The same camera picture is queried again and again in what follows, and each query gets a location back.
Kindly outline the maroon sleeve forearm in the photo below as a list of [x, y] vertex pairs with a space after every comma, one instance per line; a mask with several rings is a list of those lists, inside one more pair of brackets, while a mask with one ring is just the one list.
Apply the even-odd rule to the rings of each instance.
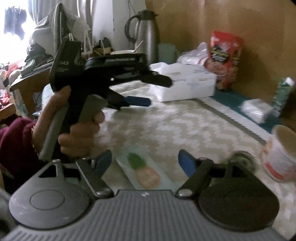
[[35, 121], [17, 118], [1, 129], [1, 174], [4, 189], [13, 194], [46, 163], [39, 160], [33, 147], [32, 128]]

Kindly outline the person's left hand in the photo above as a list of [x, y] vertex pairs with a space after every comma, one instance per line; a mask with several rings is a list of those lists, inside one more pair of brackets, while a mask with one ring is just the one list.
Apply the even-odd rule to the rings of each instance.
[[[55, 92], [43, 107], [41, 115], [32, 130], [32, 141], [35, 149], [40, 152], [43, 148], [48, 129], [54, 114], [61, 109], [70, 96], [71, 88], [66, 86]], [[92, 121], [72, 125], [69, 133], [62, 133], [58, 137], [58, 143], [63, 154], [70, 157], [89, 157], [94, 149], [95, 135], [100, 130], [100, 124], [104, 122], [105, 115], [99, 111], [93, 116]]]

